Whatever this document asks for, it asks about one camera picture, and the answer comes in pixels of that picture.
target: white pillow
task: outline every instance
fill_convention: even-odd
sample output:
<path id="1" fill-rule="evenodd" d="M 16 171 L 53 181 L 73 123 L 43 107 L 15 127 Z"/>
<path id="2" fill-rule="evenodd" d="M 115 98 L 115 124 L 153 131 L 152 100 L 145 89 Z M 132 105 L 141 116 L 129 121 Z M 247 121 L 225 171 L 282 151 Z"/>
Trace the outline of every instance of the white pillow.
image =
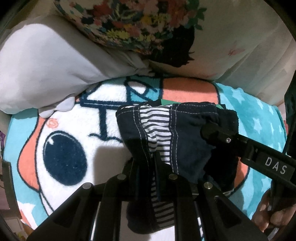
<path id="1" fill-rule="evenodd" d="M 0 110 L 37 108 L 46 118 L 72 109 L 91 84 L 148 74 L 147 66 L 137 53 L 98 46 L 60 16 L 26 20 L 0 46 Z"/>

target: cartoon eye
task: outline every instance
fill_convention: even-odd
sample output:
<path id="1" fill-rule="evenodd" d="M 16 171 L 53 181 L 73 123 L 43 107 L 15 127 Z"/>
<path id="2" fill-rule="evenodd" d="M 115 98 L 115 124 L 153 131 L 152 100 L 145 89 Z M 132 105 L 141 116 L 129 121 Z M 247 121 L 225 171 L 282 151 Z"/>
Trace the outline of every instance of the cartoon eye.
<path id="1" fill-rule="evenodd" d="M 52 132 L 46 138 L 43 160 L 48 173 L 65 186 L 78 184 L 86 174 L 87 161 L 81 144 L 63 131 Z"/>

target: cartoon blanket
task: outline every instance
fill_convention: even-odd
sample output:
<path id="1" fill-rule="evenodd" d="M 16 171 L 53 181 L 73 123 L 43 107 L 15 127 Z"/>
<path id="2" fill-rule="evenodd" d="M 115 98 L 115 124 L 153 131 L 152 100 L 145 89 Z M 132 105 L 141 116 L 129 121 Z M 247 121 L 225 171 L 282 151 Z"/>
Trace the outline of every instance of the cartoon blanket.
<path id="1" fill-rule="evenodd" d="M 237 111 L 239 133 L 282 151 L 286 140 L 277 107 L 221 84 L 186 78 L 131 76 L 99 83 L 69 112 L 49 119 L 29 109 L 13 115 L 4 159 L 11 162 L 23 222 L 35 229 L 85 182 L 104 183 L 121 173 L 131 154 L 122 143 L 115 112 L 124 104 L 166 99 L 214 102 Z M 249 218 L 271 180 L 239 163 L 230 200 Z M 122 206 L 120 240 L 174 240 L 174 227 L 139 235 L 127 227 Z"/>

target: metal screw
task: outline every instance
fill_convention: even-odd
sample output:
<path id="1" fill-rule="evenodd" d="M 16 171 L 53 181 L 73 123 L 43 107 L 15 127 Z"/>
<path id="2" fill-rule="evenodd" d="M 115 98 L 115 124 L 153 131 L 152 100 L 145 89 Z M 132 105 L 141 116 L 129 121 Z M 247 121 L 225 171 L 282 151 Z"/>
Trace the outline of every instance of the metal screw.
<path id="1" fill-rule="evenodd" d="M 91 188 L 91 183 L 84 183 L 84 184 L 82 185 L 82 188 L 83 188 L 83 189 L 90 189 L 90 188 Z"/>
<path id="2" fill-rule="evenodd" d="M 122 173 L 121 173 L 121 174 L 118 174 L 118 175 L 117 175 L 117 179 L 123 181 L 123 180 L 126 179 L 126 175 L 124 175 L 124 174 L 122 174 Z"/>
<path id="3" fill-rule="evenodd" d="M 210 183 L 210 182 L 206 182 L 206 183 L 204 183 L 204 187 L 205 187 L 206 189 L 211 189 L 211 188 L 213 187 L 213 184 Z"/>
<path id="4" fill-rule="evenodd" d="M 178 176 L 176 174 L 172 173 L 172 174 L 169 174 L 168 178 L 171 180 L 176 180 L 178 178 Z"/>

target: white fabric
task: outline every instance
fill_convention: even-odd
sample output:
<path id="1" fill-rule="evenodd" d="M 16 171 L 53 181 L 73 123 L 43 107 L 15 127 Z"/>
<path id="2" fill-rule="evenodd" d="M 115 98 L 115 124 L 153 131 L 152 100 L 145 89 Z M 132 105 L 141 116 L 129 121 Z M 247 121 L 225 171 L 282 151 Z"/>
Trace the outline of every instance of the white fabric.
<path id="1" fill-rule="evenodd" d="M 43 118 L 69 111 L 91 84 L 148 74 L 137 53 L 100 47 L 60 16 L 17 25 L 0 46 L 0 110 L 37 108 Z"/>
<path id="2" fill-rule="evenodd" d="M 207 10 L 189 51 L 194 60 L 180 68 L 153 62 L 153 68 L 281 102 L 296 69 L 296 44 L 279 16 L 263 0 L 199 3 Z"/>

